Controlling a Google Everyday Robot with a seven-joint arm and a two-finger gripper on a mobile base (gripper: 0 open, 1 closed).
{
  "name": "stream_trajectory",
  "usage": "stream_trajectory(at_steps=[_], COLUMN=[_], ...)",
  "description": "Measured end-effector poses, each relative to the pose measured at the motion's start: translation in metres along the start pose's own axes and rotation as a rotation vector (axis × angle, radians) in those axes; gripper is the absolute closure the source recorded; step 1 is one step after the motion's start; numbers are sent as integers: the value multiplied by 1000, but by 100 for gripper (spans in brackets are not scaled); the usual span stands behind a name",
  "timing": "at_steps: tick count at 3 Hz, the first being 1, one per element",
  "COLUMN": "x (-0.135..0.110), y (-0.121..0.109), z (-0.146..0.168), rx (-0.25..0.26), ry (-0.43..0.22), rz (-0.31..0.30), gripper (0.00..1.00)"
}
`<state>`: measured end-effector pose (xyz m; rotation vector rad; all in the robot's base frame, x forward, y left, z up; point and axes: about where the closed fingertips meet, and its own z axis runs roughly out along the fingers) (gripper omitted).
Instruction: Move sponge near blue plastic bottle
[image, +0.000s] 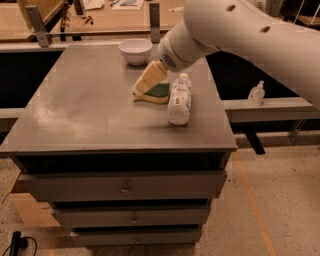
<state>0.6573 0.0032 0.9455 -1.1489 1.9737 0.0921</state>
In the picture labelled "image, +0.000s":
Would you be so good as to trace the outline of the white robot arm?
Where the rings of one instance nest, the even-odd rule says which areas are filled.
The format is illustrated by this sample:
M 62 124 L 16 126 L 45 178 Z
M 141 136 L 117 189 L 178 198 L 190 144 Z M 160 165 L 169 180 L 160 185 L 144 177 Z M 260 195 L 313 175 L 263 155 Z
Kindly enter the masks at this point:
M 272 18 L 248 0 L 186 0 L 183 19 L 161 39 L 133 93 L 217 51 L 251 62 L 320 108 L 320 32 Z

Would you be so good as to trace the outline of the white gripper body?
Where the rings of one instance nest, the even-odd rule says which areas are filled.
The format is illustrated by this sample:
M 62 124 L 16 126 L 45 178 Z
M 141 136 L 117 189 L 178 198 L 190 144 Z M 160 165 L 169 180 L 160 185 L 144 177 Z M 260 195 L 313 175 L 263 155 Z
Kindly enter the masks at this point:
M 181 72 L 196 61 L 217 52 L 216 47 L 207 47 L 197 42 L 180 21 L 160 40 L 157 53 L 163 66 L 172 72 Z

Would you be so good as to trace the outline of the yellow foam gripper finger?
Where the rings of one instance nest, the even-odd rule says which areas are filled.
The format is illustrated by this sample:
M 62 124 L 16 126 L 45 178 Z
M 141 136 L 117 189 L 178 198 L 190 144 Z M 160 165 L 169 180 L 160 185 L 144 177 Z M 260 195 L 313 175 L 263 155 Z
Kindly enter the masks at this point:
M 143 71 L 133 86 L 133 93 L 143 95 L 167 78 L 167 69 L 161 61 L 152 61 Z

